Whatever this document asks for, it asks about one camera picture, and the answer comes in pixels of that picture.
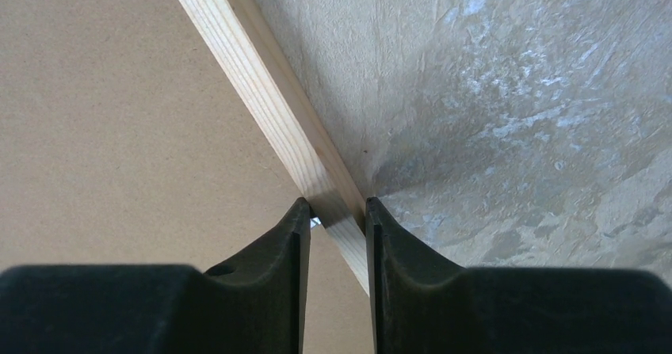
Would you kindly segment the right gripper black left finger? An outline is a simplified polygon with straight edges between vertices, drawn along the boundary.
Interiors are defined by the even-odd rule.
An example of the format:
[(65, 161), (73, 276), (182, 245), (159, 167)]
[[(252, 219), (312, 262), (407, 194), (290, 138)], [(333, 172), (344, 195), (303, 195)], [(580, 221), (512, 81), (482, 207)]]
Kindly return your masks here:
[(1, 275), (4, 353), (300, 353), (311, 208), (200, 272), (22, 265)]

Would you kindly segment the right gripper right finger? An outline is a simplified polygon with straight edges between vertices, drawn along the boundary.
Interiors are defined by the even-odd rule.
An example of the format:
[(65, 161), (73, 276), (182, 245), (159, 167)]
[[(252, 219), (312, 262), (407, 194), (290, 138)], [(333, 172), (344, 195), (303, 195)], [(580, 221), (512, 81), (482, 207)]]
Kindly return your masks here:
[(466, 268), (366, 203), (378, 353), (668, 353), (671, 291), (649, 272)]

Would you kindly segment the brown backing board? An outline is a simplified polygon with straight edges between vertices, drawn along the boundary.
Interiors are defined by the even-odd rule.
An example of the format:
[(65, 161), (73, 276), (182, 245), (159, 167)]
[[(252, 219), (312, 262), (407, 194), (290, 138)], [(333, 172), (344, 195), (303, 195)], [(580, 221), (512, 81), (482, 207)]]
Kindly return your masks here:
[[(300, 193), (178, 0), (1, 0), (1, 275), (189, 265)], [(370, 353), (368, 296), (310, 229), (302, 353)]]

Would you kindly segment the wooden picture frame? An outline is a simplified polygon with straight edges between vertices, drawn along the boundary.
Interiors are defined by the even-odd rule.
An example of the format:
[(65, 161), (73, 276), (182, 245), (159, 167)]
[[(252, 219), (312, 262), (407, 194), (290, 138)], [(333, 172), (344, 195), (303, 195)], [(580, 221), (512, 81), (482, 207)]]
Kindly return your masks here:
[(178, 0), (364, 291), (365, 200), (255, 0)]

